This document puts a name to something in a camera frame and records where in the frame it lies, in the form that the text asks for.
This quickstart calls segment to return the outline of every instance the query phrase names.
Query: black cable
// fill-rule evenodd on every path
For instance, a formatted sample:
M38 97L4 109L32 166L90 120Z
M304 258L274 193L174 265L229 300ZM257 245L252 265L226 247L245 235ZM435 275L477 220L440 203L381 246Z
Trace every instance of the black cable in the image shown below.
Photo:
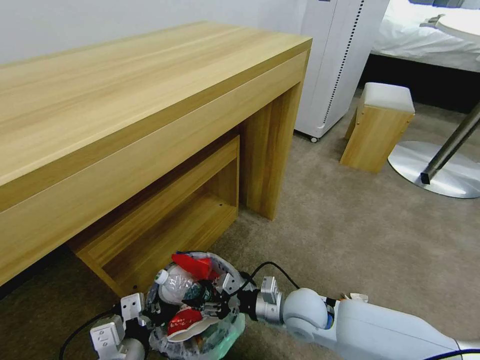
M99 313L98 315L95 315L94 317L92 317L90 320L88 320L86 323L84 323L83 325L81 325L80 327L78 327L74 332L72 332L70 334L70 336L65 340L65 342L63 343L63 345L61 346L60 348L60 354L58 355L58 360L64 360L64 354L65 354L65 350L67 349L67 346L68 344L72 341L72 339L79 333L81 332L83 329L85 329L88 325L90 325L91 323L97 321L98 319L100 318L103 318L104 316L106 315L109 315L109 314L113 314L115 312L115 308L117 307L118 305L114 306L113 308L111 308L110 310L107 310L107 311L104 311L104 312L101 312Z
M464 350L450 351L440 355L428 357L423 360L441 360L441 359L453 358L454 356L463 355L463 354L480 354L480 349L464 349Z
M288 281L291 282L291 284L297 288L297 289L300 289L300 286L297 285L297 283L295 281L292 280L292 278L287 274L287 272L285 270L283 270L279 265L277 265L276 263L274 263L273 261L265 261L265 262L262 262L260 265L257 266L257 268L251 273L251 275L248 277L248 279L243 283L242 286L240 286L236 291L232 292L229 297L231 298L232 296L235 296L236 294L238 294L240 291L242 291L249 283L252 282L252 280L254 279L255 275L259 272L259 270L261 268L263 268L265 265L273 265L274 267L276 267L278 270L281 271L281 273L283 275L285 275L285 277L288 279Z

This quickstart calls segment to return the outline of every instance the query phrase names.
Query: plastic bottle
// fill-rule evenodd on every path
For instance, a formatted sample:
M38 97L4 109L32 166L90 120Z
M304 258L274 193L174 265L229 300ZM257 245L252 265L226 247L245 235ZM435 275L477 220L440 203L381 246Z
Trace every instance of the plastic bottle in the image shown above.
M202 286L192 275L178 265L171 267L168 271L161 270L155 276L155 282L159 285L158 296L168 304L181 305L187 292L192 296L199 294L202 290Z

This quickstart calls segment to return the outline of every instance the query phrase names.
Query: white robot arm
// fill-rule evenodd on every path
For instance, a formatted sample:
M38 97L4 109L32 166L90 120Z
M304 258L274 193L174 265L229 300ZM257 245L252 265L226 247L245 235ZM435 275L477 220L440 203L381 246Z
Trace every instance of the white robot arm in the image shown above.
M418 360L480 348L480 341L456 341L419 317L358 300L332 303L334 319L329 327L328 301L301 288L285 300L282 319L295 338L329 348L347 360ZM480 355L468 356L449 359L480 359Z
M273 276L265 276L260 289L246 286L251 279L240 286L241 281L226 276L221 303L205 303L199 310L220 319L231 311L248 314L346 360L480 359L480 341L454 340L419 317L363 301L331 299L308 288L285 298ZM120 307L123 320L115 315L90 330L99 360L143 360L148 329L158 321L145 310L143 294L122 298Z

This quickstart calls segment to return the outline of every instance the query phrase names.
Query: white bedsheet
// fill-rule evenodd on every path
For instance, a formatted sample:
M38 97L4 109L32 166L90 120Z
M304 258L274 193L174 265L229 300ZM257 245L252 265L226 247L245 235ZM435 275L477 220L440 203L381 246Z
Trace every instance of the white bedsheet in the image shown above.
M438 14L471 14L480 10L443 8L390 0L373 44L374 54L480 73L480 45L430 27L419 27Z

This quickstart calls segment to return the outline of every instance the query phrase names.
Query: round metal base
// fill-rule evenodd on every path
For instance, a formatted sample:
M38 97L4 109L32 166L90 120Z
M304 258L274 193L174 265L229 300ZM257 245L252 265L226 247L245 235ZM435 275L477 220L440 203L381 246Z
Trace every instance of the round metal base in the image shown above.
M439 149L439 145L428 142L402 141L395 146L388 162L397 173L425 190L452 198L480 197L480 164L459 153L435 174L430 184L420 181L420 173Z

